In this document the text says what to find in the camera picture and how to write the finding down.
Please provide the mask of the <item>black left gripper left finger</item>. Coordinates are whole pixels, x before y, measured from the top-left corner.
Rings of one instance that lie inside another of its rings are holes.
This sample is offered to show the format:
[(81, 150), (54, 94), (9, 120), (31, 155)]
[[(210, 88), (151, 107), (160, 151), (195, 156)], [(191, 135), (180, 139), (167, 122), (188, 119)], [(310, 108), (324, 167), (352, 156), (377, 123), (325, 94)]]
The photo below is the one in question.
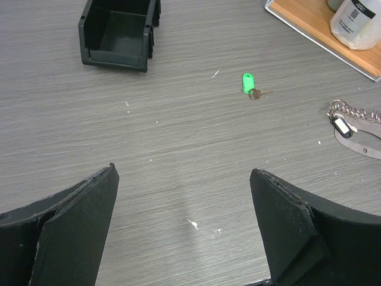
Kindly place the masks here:
[(1, 285), (95, 285), (118, 183), (110, 164), (54, 195), (1, 213)]

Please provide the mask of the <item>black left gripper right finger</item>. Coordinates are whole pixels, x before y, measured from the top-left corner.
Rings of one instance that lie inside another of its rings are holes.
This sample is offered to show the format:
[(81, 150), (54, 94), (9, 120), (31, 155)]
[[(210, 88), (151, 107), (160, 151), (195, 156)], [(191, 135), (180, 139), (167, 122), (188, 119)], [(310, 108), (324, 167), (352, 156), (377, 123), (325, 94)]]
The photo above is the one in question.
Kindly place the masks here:
[(379, 285), (380, 217), (254, 169), (250, 186), (270, 277), (260, 285)]

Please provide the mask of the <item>black key tag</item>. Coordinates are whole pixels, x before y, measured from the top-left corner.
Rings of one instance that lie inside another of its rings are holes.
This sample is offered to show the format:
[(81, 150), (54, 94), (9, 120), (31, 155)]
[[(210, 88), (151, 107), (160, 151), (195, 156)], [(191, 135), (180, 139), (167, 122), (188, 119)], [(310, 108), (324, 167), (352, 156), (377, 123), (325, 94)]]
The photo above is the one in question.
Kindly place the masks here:
[(333, 116), (331, 122), (335, 129), (346, 139), (353, 135), (353, 130), (349, 127), (346, 121), (341, 116)]

